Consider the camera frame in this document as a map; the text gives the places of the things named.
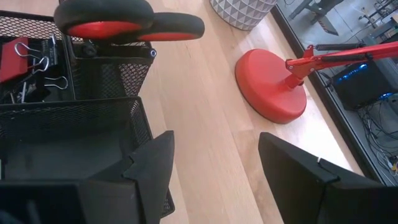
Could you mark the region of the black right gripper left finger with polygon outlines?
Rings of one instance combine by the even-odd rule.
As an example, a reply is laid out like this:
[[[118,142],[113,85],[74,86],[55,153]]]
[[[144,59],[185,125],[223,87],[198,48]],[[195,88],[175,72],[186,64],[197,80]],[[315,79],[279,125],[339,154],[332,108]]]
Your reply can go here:
[[[169,189],[174,154],[175,136],[169,130],[127,155],[129,167],[123,177],[136,185],[142,223],[159,223],[175,211]]]

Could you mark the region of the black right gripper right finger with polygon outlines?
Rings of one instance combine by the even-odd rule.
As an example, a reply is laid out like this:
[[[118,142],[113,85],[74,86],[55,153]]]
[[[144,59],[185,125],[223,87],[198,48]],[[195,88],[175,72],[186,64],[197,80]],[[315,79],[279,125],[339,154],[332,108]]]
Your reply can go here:
[[[318,157],[277,136],[262,132],[258,151],[264,175],[284,223],[317,223],[326,186],[337,175]]]

